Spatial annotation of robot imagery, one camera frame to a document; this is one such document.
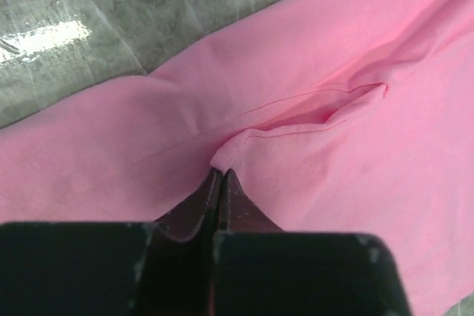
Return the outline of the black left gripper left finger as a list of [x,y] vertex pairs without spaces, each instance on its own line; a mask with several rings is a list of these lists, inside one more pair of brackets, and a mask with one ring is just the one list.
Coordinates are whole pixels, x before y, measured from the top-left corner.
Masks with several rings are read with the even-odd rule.
[[148,222],[1,225],[3,315],[207,315],[221,175]]

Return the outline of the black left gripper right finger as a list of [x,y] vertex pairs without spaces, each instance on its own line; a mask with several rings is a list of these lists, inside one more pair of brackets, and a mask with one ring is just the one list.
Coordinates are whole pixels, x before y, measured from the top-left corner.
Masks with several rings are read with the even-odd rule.
[[228,171],[213,241],[216,315],[409,315],[390,249],[375,235],[285,232]]

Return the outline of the pink t shirt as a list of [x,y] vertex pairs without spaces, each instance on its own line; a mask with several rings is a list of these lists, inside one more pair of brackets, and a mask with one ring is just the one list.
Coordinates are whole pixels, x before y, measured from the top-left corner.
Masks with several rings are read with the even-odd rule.
[[1,221],[152,221],[233,170],[288,232],[376,235],[416,315],[473,291],[473,0],[283,0],[1,130]]

